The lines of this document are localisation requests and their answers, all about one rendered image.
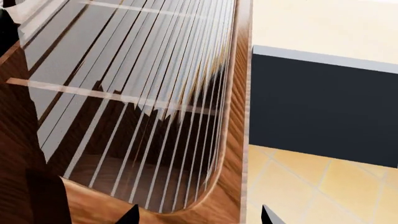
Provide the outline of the dark navy counter cabinet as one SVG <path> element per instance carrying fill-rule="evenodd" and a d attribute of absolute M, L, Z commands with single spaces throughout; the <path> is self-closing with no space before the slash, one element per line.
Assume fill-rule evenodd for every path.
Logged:
<path fill-rule="evenodd" d="M 398 64 L 254 46 L 249 143 L 398 168 Z"/>

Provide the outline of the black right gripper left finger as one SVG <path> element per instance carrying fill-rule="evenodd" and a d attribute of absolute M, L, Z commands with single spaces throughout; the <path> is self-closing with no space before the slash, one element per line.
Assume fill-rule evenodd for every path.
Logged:
<path fill-rule="evenodd" d="M 134 205 L 117 221 L 117 224 L 139 224 L 139 206 Z"/>

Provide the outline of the wooden cabinet body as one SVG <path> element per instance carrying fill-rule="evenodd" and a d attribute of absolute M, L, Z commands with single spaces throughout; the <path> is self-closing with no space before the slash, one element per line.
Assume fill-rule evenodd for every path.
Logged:
<path fill-rule="evenodd" d="M 72 224 L 65 186 L 39 149 L 29 91 L 7 83 L 28 77 L 16 42 L 0 56 L 0 224 Z"/>

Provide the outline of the wooden dish rack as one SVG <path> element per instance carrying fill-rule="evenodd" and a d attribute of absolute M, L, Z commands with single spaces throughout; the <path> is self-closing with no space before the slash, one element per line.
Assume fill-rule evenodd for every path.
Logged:
<path fill-rule="evenodd" d="M 239 224 L 252 0 L 26 0 L 39 146 L 73 224 Z"/>

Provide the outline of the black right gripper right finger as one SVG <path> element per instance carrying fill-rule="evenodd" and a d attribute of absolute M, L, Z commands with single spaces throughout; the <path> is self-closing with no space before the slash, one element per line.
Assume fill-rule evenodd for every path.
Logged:
<path fill-rule="evenodd" d="M 283 220 L 267 205 L 262 205 L 261 220 L 262 224 L 284 224 Z"/>

